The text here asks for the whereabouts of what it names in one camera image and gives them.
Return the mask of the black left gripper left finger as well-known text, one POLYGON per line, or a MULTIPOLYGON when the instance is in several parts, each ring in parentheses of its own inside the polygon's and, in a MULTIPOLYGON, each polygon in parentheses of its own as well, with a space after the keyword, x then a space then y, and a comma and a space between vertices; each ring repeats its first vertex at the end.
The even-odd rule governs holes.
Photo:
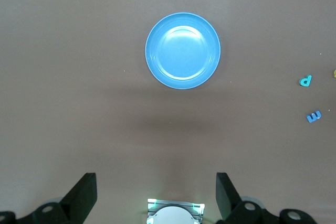
POLYGON ((2 211, 1 223, 84 223, 97 202, 97 196, 96 173, 86 173, 60 202, 43 204, 19 219, 12 211, 2 211))

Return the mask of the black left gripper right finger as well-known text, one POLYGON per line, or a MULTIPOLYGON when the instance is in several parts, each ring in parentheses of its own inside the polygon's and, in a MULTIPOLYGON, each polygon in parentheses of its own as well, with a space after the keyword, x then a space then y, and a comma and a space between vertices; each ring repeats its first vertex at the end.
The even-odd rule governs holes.
POLYGON ((217 223, 315 223, 306 212, 283 209, 278 216, 251 200, 243 200, 227 173, 216 174, 216 202, 221 219, 217 223))

